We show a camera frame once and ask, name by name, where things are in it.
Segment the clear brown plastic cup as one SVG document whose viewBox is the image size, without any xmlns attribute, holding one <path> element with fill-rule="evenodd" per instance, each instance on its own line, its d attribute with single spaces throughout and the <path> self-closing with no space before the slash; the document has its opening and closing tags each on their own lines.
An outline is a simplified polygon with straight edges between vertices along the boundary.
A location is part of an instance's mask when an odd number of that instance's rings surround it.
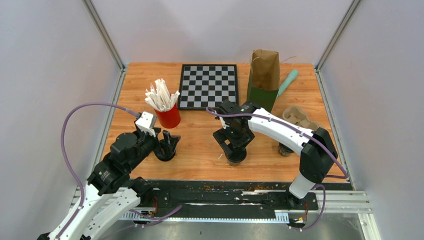
<svg viewBox="0 0 424 240">
<path fill-rule="evenodd" d="M 287 146 L 285 146 L 284 144 L 279 143 L 279 145 L 278 145 L 278 153 L 279 153 L 281 156 L 283 156 L 283 157 L 288 157 L 288 156 L 290 156 L 291 154 L 293 154 L 293 153 L 294 153 L 294 151 L 293 151 L 293 150 L 291 150 L 290 148 L 288 148 Z"/>
</svg>

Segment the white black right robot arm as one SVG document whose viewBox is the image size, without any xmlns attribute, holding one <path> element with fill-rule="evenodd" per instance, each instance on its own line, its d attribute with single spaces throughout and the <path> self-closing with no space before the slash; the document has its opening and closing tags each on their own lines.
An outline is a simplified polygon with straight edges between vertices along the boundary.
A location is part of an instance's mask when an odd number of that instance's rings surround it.
<svg viewBox="0 0 424 240">
<path fill-rule="evenodd" d="M 222 124 L 213 137 L 231 165 L 238 165 L 246 159 L 247 145 L 255 133 L 277 141 L 300 157 L 299 173 L 285 195 L 286 204 L 292 209 L 301 207 L 307 193 L 322 183 L 334 164 L 339 164 L 330 134 L 322 127 L 312 130 L 297 126 L 249 101 L 236 105 L 225 100 L 218 109 L 207 107 L 206 111 Z"/>
</svg>

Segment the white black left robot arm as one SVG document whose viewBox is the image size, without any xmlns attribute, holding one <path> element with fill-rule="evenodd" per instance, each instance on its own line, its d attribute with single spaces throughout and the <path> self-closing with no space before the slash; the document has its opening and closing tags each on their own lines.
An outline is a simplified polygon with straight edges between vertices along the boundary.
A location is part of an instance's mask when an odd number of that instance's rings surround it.
<svg viewBox="0 0 424 240">
<path fill-rule="evenodd" d="M 98 240 L 126 212 L 137 205 L 149 206 L 153 201 L 152 186 L 142 177 L 130 179 L 130 173 L 150 153 L 161 161 L 176 154 L 181 136 L 167 130 L 163 139 L 137 129 L 120 134 L 87 179 L 81 196 L 71 212 L 52 232 L 41 234 L 40 240 Z"/>
</svg>

